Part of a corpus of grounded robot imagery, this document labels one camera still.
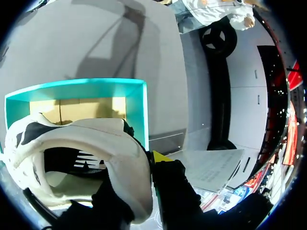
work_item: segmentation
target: person in white jacket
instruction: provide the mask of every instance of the person in white jacket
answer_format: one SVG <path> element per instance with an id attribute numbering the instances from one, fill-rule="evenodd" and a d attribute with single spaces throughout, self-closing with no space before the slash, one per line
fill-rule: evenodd
<path id="1" fill-rule="evenodd" d="M 234 29 L 251 28 L 255 25 L 254 6 L 265 9 L 257 0 L 178 0 L 169 8 L 175 12 L 179 32 L 185 34 L 227 15 L 231 15 L 230 24 Z"/>

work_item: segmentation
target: teal display box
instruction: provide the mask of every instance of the teal display box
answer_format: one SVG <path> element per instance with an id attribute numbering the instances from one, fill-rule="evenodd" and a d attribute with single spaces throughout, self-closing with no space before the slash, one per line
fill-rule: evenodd
<path id="1" fill-rule="evenodd" d="M 5 95 L 5 122 L 12 123 L 30 114 L 29 102 L 77 98 L 125 97 L 127 122 L 134 136 L 149 150 L 147 85 L 143 80 L 97 78 L 50 82 Z"/>

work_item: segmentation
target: black wheel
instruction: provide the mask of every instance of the black wheel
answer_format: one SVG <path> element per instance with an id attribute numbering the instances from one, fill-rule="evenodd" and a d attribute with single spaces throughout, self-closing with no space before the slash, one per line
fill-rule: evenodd
<path id="1" fill-rule="evenodd" d="M 236 150 L 236 146 L 229 140 L 210 141 L 207 150 Z"/>
<path id="2" fill-rule="evenodd" d="M 237 36 L 227 18 L 200 29 L 201 45 L 207 55 L 229 56 L 235 49 Z"/>

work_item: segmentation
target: yellow tag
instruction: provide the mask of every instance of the yellow tag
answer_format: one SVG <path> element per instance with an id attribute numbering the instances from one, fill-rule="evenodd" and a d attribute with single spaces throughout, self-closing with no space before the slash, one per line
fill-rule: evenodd
<path id="1" fill-rule="evenodd" d="M 161 153 L 157 152 L 157 151 L 153 151 L 153 157 L 154 157 L 154 161 L 155 162 L 161 162 L 161 161 L 173 161 L 172 159 L 163 156 Z"/>

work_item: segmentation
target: gray wall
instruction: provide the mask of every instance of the gray wall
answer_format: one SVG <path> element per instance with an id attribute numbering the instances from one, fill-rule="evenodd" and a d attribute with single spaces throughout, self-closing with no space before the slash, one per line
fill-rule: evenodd
<path id="1" fill-rule="evenodd" d="M 187 79 L 176 20 L 151 0 L 58 0 L 42 7 L 19 21 L 0 77 L 1 108 L 5 94 L 36 84 L 142 79 L 148 85 L 150 138 L 187 128 Z M 4 109 L 0 117 L 3 145 Z"/>

